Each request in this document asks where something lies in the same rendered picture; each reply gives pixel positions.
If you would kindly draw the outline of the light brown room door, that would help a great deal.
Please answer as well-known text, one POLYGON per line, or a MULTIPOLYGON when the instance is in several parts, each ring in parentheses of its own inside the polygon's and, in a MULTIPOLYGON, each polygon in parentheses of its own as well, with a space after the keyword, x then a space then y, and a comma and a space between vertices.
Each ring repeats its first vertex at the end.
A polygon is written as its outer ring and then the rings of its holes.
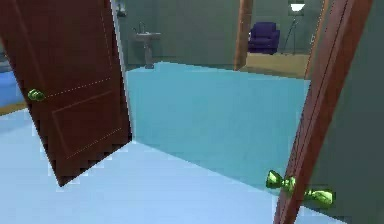
POLYGON ((238 24, 235 42, 234 69, 239 70, 246 64, 248 51, 248 33, 251 25, 253 0, 239 0, 238 24))

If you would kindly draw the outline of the grey pedestal sink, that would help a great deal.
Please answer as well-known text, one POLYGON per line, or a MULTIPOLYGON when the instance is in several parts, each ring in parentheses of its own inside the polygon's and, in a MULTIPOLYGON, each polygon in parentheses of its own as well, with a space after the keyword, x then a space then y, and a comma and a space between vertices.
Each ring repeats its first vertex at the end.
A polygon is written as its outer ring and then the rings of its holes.
POLYGON ((144 48, 145 68, 153 69, 152 41, 159 40, 161 34, 158 32, 148 32, 145 30, 145 23, 140 21, 139 28, 134 30, 133 38, 135 41, 142 42, 144 48))

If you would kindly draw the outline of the reddish brown room door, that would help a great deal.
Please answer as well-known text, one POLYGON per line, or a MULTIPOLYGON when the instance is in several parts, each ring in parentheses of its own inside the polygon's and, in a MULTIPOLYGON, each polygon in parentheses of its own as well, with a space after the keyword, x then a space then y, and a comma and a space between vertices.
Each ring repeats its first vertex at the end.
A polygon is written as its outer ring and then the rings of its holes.
POLYGON ((296 220, 373 2, 332 0, 324 8, 310 57, 311 83, 285 171, 296 183, 290 192, 280 192, 273 224, 296 220))
POLYGON ((131 141, 113 0, 0 0, 0 41, 59 185, 131 141))

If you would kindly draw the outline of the green round door knob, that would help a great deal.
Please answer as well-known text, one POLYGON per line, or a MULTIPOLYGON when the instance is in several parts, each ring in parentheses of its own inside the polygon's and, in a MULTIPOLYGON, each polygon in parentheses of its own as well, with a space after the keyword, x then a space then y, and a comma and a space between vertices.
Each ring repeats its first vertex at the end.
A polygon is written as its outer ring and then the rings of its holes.
POLYGON ((44 93, 37 89, 31 89, 27 96, 31 101, 42 101, 45 99, 44 93))

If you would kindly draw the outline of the white shade floor lamp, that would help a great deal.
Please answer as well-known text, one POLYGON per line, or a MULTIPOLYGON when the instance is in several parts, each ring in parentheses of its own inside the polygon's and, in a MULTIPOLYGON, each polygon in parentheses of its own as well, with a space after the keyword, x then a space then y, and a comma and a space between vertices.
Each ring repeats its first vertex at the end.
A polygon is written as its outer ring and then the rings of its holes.
POLYGON ((283 50, 285 52, 287 49, 287 44, 290 37, 295 38, 295 29, 297 26, 297 18, 303 15, 303 8, 305 6, 304 0, 288 0, 288 5, 290 7, 289 15, 293 17, 288 34, 286 36, 283 50))

